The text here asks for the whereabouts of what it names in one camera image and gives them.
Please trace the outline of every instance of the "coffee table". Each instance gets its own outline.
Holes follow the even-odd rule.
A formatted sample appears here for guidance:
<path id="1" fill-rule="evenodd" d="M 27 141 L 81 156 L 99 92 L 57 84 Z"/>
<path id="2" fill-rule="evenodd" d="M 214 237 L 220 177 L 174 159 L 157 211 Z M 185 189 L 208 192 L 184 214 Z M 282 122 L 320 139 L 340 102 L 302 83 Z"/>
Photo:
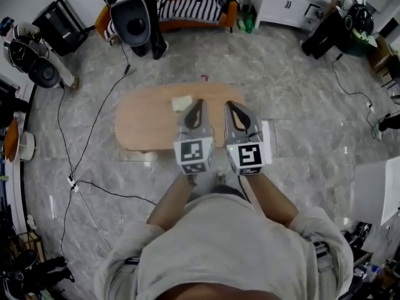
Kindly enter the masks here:
<path id="1" fill-rule="evenodd" d="M 179 113 L 173 111 L 172 98 L 192 96 L 207 102 L 216 146 L 224 144 L 226 101 L 245 104 L 240 90 L 226 83 L 168 84 L 129 91 L 119 102 L 115 134 L 121 146 L 132 151 L 173 149 L 177 138 Z"/>

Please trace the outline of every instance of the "striped blanket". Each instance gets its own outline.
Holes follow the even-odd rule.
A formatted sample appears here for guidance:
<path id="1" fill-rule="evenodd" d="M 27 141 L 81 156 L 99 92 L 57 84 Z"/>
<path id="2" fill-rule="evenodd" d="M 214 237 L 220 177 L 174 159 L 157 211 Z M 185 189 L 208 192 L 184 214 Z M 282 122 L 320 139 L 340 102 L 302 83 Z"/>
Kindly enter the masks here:
<path id="1" fill-rule="evenodd" d="M 158 0 L 159 20 L 190 20 L 218 24 L 222 13 L 228 11 L 231 1 L 237 1 L 239 9 L 242 8 L 241 0 Z M 104 30 L 104 37 L 106 41 L 110 41 L 115 35 L 114 24 L 110 21 Z"/>

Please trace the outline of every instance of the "black backpack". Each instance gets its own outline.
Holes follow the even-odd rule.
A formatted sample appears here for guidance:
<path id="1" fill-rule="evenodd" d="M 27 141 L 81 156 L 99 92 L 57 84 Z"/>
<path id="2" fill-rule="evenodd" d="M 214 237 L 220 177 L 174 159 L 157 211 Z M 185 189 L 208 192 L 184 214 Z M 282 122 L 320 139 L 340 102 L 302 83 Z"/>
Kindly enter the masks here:
<path id="1" fill-rule="evenodd" d="M 359 33 L 365 32 L 371 35 L 374 31 L 374 18 L 371 12 L 367 9 L 364 0 L 362 4 L 354 0 L 346 17 L 344 17 L 344 25 L 347 30 L 357 30 Z"/>

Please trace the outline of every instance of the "tiled floor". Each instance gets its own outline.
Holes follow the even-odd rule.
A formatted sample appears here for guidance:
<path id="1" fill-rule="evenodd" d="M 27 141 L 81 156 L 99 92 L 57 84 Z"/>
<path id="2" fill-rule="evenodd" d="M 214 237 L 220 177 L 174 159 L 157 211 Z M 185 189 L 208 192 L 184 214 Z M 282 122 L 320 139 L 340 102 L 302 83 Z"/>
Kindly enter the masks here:
<path id="1" fill-rule="evenodd" d="M 88 149 L 76 171 L 77 179 L 94 181 L 120 194 L 137 194 L 157 201 L 178 172 L 173 154 L 153 162 L 135 159 L 116 141 L 114 112 L 124 93 L 158 84 L 210 81 L 235 84 L 246 95 L 248 106 L 271 129 L 273 162 L 264 172 L 299 208 L 323 207 L 339 223 L 349 217 L 353 171 L 357 164 L 398 156 L 400 132 L 388 131 L 384 141 L 371 137 L 363 97 L 345 95 L 337 85 L 331 62 L 338 50 L 319 61 L 306 57 L 298 46 L 299 33 L 286 27 L 263 25 L 254 34 L 223 29 L 197 29 L 165 35 L 170 49 L 154 61 L 136 57 L 125 46 L 131 72 L 106 101 L 94 127 Z M 66 92 L 60 122 L 75 165 L 82 153 L 94 117 L 111 86 L 124 72 L 126 60 L 119 45 L 110 46 L 97 33 L 68 57 L 72 71 L 81 77 L 77 93 Z M 364 91 L 373 100 L 370 121 L 399 107 L 380 89 L 379 78 L 366 59 L 344 56 L 336 64 L 342 85 Z M 69 196 L 69 164 L 57 124 L 61 89 L 37 89 L 30 119 L 38 149 L 25 166 L 28 211 L 34 216 L 49 257 L 60 253 L 63 219 Z M 214 169 L 229 171 L 225 154 L 217 151 Z M 211 175 L 202 175 L 205 191 Z M 229 182 L 238 186 L 232 174 Z M 138 199 L 109 196 L 81 184 L 82 197 L 91 208 L 96 228 L 82 197 L 74 194 L 66 221 L 64 252 L 76 283 L 62 282 L 69 299 L 94 299 L 93 274 L 130 219 L 145 221 L 152 206 Z M 376 228 L 366 244 L 380 249 L 384 258 L 385 232 Z M 396 243 L 389 248 L 392 253 Z"/>

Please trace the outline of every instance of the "white marker cube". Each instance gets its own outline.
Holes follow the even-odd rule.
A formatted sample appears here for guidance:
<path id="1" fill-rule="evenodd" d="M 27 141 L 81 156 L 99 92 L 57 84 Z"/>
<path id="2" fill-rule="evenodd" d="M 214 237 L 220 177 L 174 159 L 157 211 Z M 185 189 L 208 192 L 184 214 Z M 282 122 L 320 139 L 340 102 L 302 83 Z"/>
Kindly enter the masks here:
<path id="1" fill-rule="evenodd" d="M 214 138 L 175 141 L 174 150 L 176 162 L 183 174 L 202 173 L 210 169 L 214 156 Z"/>
<path id="2" fill-rule="evenodd" d="M 228 144 L 226 151 L 232 170 L 238 176 L 260 173 L 261 168 L 265 165 L 263 142 Z"/>

